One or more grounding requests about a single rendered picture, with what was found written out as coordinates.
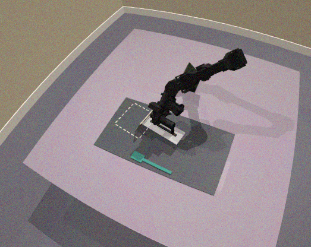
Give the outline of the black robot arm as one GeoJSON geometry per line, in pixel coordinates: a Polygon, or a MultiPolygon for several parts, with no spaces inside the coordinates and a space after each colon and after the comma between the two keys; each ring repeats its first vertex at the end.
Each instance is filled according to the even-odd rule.
{"type": "MultiPolygon", "coordinates": [[[[206,81],[211,78],[212,75],[225,72],[226,70],[235,71],[246,66],[246,58],[241,49],[236,48],[225,54],[224,58],[214,64],[202,64],[196,67],[196,70],[191,70],[189,73],[185,72],[173,80],[169,81],[165,86],[165,92],[170,96],[176,96],[179,91],[187,93],[192,90],[200,80],[206,81]],[[179,77],[179,78],[178,78],[179,77]],[[184,91],[183,91],[184,90],[184,91]]],[[[176,99],[170,100],[166,109],[170,109],[175,116],[184,112],[184,105],[176,102],[176,99]]]]}

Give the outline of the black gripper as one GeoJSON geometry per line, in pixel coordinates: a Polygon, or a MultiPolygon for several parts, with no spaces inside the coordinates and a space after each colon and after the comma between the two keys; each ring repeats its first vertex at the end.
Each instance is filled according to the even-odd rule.
{"type": "MultiPolygon", "coordinates": [[[[168,103],[172,99],[176,99],[176,96],[170,96],[168,95],[165,91],[161,93],[162,97],[160,101],[158,102],[150,102],[148,107],[153,110],[153,124],[154,125],[159,125],[160,123],[158,122],[161,116],[168,116],[171,115],[168,109],[166,109],[168,103]]],[[[170,110],[171,111],[171,110],[170,110]]]]}

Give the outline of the teal small trowel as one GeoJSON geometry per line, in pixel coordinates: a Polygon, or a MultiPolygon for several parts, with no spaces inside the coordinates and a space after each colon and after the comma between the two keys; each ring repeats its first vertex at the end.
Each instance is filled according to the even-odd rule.
{"type": "Polygon", "coordinates": [[[131,155],[131,158],[134,159],[134,160],[136,160],[136,161],[138,161],[138,162],[140,162],[140,163],[141,163],[142,161],[144,161],[144,162],[146,162],[146,163],[148,163],[148,164],[150,164],[150,165],[152,165],[152,166],[154,166],[154,167],[156,167],[156,168],[158,168],[158,169],[160,169],[160,170],[162,170],[162,171],[164,171],[164,172],[167,172],[167,173],[169,173],[169,174],[172,173],[171,171],[169,171],[169,170],[167,170],[167,169],[165,169],[165,168],[163,168],[163,167],[161,167],[161,166],[159,166],[159,165],[157,165],[157,164],[155,164],[155,163],[153,163],[153,162],[151,162],[151,161],[145,159],[145,156],[144,156],[144,155],[142,155],[142,154],[140,154],[140,153],[138,153],[138,152],[136,152],[136,151],[134,151],[134,153],[131,155]]]}

